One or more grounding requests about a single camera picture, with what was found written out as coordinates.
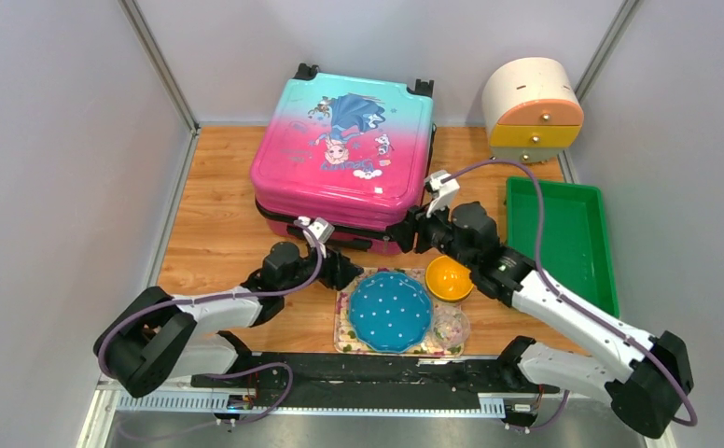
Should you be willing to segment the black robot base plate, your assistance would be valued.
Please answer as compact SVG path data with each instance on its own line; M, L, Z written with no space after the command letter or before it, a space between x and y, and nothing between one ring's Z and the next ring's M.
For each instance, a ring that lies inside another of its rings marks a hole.
M554 386L529 383L495 357L428 358L261 352L242 355L232 378L205 375L193 387L235 388L256 407L362 413L482 413L533 424Z

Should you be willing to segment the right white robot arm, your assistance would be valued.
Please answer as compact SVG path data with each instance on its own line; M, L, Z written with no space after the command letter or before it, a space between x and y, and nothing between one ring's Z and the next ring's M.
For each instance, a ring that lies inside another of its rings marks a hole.
M681 408L689 414L685 425L696 425L685 342L671 331L656 336L633 327L583 300L537 261L504 245L480 203L437 211L413 206L386 234L404 252L434 248L450 257L469 269L483 295L544 322L587 352L564 352L519 336L498 365L507 389L553 385L596 399L627 427L651 439L661 438L679 420Z

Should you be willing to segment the pink and teal kids suitcase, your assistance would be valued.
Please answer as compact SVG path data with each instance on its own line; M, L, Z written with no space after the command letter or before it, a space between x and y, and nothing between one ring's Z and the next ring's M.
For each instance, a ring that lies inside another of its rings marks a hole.
M321 72L300 63L252 161L255 205L271 231L300 238L321 217L332 245L399 255L388 228L423 200L436 132L434 83Z

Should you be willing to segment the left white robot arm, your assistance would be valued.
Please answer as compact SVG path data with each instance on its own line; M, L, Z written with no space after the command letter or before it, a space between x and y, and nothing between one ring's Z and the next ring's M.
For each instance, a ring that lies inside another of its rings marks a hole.
M313 283L341 291L363 272L339 250L317 247L302 255L295 244L281 242L232 289L183 296L146 288L97 338L93 353L102 373L134 398L194 375L216 374L238 387L250 378L252 364L230 329L271 321L287 295Z

